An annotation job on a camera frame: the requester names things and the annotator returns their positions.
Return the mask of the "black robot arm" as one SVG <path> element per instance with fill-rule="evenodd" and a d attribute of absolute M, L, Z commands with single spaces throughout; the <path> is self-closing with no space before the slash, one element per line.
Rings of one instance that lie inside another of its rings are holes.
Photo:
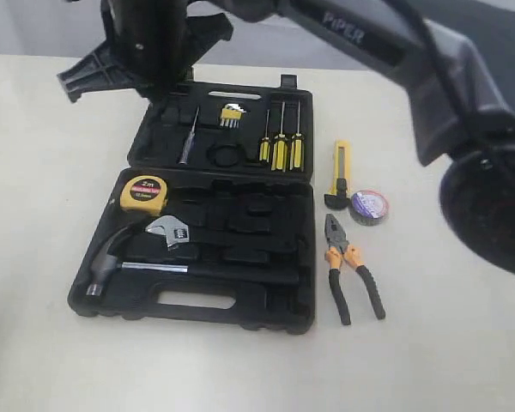
<path fill-rule="evenodd" d="M 231 16 L 278 15 L 403 88 L 423 166 L 447 155 L 450 229 L 515 275 L 515 12 L 474 1 L 104 1 L 105 40 L 58 75 L 71 101 L 135 89 L 163 105 L 194 63 L 233 34 Z"/>

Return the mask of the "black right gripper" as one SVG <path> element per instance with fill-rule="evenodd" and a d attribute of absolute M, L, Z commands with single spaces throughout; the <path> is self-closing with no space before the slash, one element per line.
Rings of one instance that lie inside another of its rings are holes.
<path fill-rule="evenodd" d="M 102 1 L 106 40 L 57 74 L 70 102 L 87 93 L 123 89 L 135 89 L 151 101 L 164 100 L 184 78 L 187 66 L 233 35 L 225 14 L 187 18 L 188 5 L 187 1 Z"/>

